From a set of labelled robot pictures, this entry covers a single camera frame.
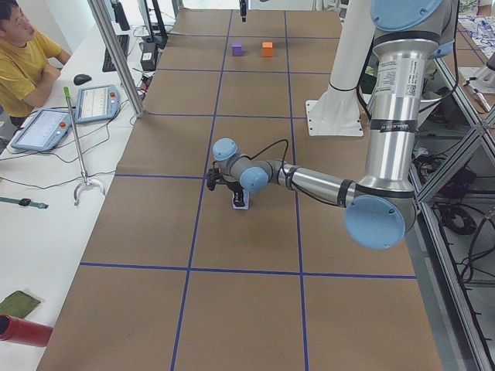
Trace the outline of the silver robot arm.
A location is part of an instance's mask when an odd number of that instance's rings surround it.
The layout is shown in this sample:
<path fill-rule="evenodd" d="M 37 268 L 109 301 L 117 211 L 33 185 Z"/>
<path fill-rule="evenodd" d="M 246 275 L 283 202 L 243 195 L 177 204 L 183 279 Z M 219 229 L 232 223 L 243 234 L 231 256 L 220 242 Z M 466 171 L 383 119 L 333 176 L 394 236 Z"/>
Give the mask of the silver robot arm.
<path fill-rule="evenodd" d="M 311 135 L 360 135 L 357 89 L 369 55 L 377 57 L 364 176 L 353 181 L 284 159 L 258 161 L 230 138 L 213 145 L 207 186 L 227 186 L 238 208 L 274 183 L 345 210 L 348 234 L 383 250 L 398 244 L 415 222 L 408 181 L 415 133 L 421 125 L 422 88 L 429 60 L 447 55 L 455 41 L 456 1 L 351 1 L 343 21 L 327 91 L 306 104 Z"/>

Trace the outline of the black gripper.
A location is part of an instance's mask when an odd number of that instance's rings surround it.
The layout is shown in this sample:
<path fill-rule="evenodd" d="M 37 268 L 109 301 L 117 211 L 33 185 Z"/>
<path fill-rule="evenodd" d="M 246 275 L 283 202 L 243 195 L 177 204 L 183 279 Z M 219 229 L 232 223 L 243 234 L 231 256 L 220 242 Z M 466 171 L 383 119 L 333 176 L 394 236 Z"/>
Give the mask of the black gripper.
<path fill-rule="evenodd" d="M 241 184 L 239 182 L 229 182 L 227 183 L 227 187 L 233 193 L 233 205 L 245 206 L 244 192 Z"/>

